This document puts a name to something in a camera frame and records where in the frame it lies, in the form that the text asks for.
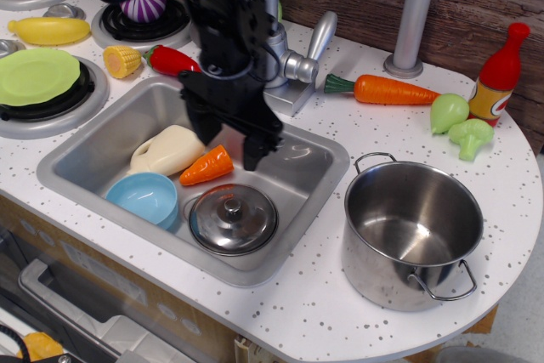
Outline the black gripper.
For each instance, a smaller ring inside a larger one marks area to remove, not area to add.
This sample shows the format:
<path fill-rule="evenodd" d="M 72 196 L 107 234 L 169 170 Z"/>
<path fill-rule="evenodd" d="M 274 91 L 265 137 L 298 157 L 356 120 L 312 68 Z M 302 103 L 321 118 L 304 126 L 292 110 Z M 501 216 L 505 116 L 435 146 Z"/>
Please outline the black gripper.
<path fill-rule="evenodd" d="M 264 0 L 186 0 L 200 40 L 201 71 L 183 71 L 181 96 L 199 140 L 229 126 L 242 133 L 243 167 L 278 149 L 282 123 L 264 101 L 272 16 Z"/>

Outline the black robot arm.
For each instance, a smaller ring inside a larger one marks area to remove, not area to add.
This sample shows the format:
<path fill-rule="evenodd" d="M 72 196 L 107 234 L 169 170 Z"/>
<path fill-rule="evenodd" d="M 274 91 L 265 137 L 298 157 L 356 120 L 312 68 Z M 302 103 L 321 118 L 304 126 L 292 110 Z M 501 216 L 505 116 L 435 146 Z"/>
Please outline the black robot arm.
<path fill-rule="evenodd" d="M 120 3 L 124 0 L 101 0 Z M 265 0 L 184 0 L 200 40 L 199 72 L 178 80 L 190 123 L 207 145 L 228 125 L 245 137 L 243 165 L 253 171 L 281 141 L 282 122 L 264 100 L 276 74 L 268 44 L 275 18 Z"/>

